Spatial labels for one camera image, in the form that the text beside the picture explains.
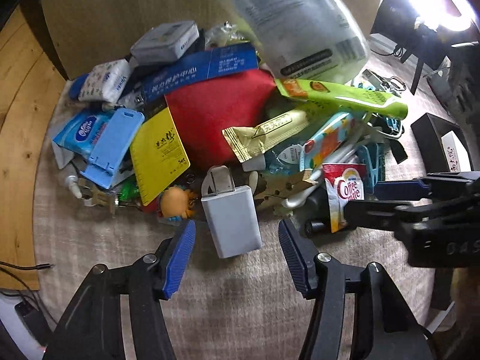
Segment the teal plastic clothes peg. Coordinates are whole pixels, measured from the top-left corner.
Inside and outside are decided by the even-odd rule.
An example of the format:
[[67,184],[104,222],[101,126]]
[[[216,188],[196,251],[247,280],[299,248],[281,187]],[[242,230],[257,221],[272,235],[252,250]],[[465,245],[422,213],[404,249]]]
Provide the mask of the teal plastic clothes peg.
[[377,183],[386,180],[384,145],[375,142],[360,145],[356,150],[356,155],[360,163],[366,166],[364,191],[366,194],[374,195]]

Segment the black shallow tray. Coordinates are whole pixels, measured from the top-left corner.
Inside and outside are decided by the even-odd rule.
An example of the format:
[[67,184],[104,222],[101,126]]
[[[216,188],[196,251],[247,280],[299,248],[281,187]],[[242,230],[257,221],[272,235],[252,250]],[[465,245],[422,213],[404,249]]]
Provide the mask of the black shallow tray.
[[[439,116],[425,113],[412,123],[411,130],[416,139],[427,173],[450,172],[441,140],[444,134],[450,131],[456,133],[468,151],[467,142],[461,128],[457,124],[442,119]],[[469,160],[473,171],[470,153]]]

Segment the coffee mate sachet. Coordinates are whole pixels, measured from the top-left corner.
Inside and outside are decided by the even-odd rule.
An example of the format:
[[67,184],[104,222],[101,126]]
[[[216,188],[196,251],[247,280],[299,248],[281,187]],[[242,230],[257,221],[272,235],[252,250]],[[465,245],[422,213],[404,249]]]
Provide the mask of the coffee mate sachet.
[[352,200],[365,199],[365,174],[364,164],[329,163],[323,166],[331,233],[346,228],[347,221],[343,213],[345,205]]

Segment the green snack stick packet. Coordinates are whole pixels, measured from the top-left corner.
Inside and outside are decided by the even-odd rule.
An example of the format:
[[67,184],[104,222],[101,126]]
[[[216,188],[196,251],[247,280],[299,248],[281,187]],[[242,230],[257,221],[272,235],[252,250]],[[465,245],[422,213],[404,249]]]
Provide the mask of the green snack stick packet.
[[394,94],[317,80],[289,78],[276,79],[275,83],[284,97],[304,102],[332,103],[400,120],[408,116],[408,105]]

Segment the fruit print blue pouch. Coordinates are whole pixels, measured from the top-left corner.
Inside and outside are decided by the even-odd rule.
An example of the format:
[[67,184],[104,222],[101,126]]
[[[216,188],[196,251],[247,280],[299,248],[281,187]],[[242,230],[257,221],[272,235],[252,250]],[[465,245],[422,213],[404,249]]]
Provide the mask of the fruit print blue pouch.
[[265,171],[291,175],[314,169],[341,146],[356,124],[352,113],[340,111],[323,124],[307,126],[264,154]]

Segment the metal scissors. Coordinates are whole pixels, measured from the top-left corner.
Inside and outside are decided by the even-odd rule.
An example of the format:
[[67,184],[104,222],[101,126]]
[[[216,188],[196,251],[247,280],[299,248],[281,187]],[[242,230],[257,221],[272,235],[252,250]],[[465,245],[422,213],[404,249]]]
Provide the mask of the metal scissors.
[[383,77],[370,69],[364,69],[362,77],[366,79],[377,91],[387,92],[400,97],[407,90],[404,81],[397,76]]

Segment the wooden clothes peg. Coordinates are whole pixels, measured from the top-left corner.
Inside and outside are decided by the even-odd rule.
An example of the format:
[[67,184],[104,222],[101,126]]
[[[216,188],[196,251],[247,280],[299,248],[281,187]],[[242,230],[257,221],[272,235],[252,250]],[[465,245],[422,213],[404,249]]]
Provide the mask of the wooden clothes peg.
[[259,174],[253,195],[256,209],[264,211],[279,206],[283,200],[317,185],[316,180],[310,179],[311,173],[311,170],[306,170],[291,175]]

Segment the black tripod stand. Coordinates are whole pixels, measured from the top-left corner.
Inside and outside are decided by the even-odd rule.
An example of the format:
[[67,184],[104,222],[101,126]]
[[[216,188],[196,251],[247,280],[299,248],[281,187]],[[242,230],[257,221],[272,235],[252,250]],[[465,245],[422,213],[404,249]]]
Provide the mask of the black tripod stand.
[[428,28],[425,24],[418,24],[414,30],[409,32],[402,47],[405,49],[405,53],[400,58],[401,63],[404,63],[411,55],[417,59],[410,87],[411,94],[415,94],[423,67],[427,65],[432,70],[438,69],[450,49],[450,44],[438,32]]

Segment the orange toy figure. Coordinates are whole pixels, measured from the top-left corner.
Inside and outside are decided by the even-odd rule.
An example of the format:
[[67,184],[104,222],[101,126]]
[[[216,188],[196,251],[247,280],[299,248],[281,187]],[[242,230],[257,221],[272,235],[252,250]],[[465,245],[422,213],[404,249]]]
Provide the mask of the orange toy figure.
[[160,198],[162,217],[170,221],[192,218],[194,206],[199,195],[190,189],[172,186],[166,189]]

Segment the gold snack bar wrapper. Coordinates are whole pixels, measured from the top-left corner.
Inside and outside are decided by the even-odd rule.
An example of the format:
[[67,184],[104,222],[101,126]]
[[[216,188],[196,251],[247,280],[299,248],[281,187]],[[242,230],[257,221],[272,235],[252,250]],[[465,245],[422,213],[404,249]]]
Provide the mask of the gold snack bar wrapper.
[[264,154],[279,143],[325,120],[335,111],[332,106],[306,102],[273,117],[256,127],[228,127],[222,130],[240,163]]

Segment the white power adapter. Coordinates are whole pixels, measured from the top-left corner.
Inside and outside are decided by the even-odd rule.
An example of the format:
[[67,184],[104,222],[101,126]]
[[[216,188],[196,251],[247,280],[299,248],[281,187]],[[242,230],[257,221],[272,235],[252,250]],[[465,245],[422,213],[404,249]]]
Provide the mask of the white power adapter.
[[251,188],[236,186],[227,166],[208,170],[202,182],[201,203],[220,258],[233,258],[262,248]]

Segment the blue wet wipes pack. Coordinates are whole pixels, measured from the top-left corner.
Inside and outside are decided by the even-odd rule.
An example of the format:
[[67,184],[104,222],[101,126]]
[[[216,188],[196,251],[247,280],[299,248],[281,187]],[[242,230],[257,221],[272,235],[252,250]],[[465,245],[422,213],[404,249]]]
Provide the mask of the blue wet wipes pack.
[[86,108],[66,123],[53,142],[88,159],[112,116],[112,111]]

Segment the dark blue paper box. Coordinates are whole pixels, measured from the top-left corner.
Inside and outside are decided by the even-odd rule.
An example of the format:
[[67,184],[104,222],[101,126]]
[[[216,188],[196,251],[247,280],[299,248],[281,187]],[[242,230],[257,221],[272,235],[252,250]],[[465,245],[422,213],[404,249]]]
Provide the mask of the dark blue paper box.
[[184,86],[258,68],[250,42],[205,50],[182,57],[142,82],[144,102],[151,102]]

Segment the white tissue pack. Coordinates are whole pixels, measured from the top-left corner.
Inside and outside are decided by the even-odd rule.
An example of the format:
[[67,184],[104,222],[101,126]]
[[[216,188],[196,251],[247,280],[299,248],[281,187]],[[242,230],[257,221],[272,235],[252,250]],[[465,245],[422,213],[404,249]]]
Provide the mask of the white tissue pack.
[[124,58],[96,65],[81,86],[78,100],[116,103],[130,75],[131,68]]

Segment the cardboard box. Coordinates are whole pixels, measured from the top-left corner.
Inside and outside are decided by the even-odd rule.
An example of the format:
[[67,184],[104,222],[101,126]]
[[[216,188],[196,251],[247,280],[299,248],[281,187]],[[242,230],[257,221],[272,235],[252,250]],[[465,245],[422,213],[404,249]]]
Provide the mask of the cardboard box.
[[[160,24],[193,20],[199,28],[210,29],[229,21],[239,30],[239,19],[219,0],[39,1],[55,51],[71,79],[130,54],[130,47]],[[382,0],[342,1],[366,40]]]

